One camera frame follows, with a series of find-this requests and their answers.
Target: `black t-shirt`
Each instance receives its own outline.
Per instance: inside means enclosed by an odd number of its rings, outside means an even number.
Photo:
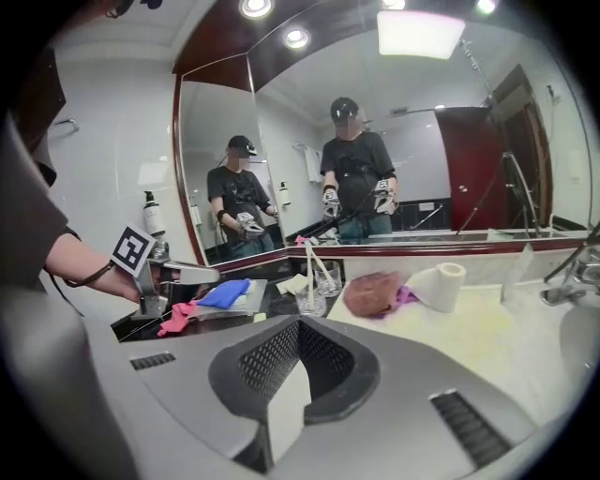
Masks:
[[[269,206],[269,197],[254,173],[247,170],[236,173],[227,167],[218,167],[208,173],[206,184],[209,202],[216,197],[222,197],[223,209],[233,218],[247,212],[264,228],[259,207],[265,210]],[[239,234],[235,230],[226,225],[223,225],[223,230],[227,234],[228,242],[239,241]]]
[[[363,200],[377,182],[393,171],[392,160],[377,133],[365,131],[352,141],[335,138],[322,149],[321,175],[335,172],[337,195],[346,213],[373,213],[372,195]]]

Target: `sink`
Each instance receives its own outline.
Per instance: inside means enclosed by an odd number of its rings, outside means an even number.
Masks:
[[[561,355],[574,386],[584,387],[600,356],[600,296],[588,293],[561,322]]]

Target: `white towel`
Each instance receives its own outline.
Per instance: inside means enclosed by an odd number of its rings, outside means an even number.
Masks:
[[[323,181],[321,177],[321,154],[308,146],[304,150],[304,158],[307,162],[308,181],[320,184]]]

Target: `reddish brown towel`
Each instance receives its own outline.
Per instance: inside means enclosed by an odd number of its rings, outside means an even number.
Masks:
[[[398,273],[375,273],[355,278],[344,293],[344,303],[356,317],[382,315],[396,308],[402,285]]]

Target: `red door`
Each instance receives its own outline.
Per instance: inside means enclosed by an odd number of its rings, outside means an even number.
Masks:
[[[460,107],[436,111],[448,161],[452,230],[460,229],[482,199],[487,200],[465,230],[506,228],[507,196],[502,144],[488,120],[488,109]]]

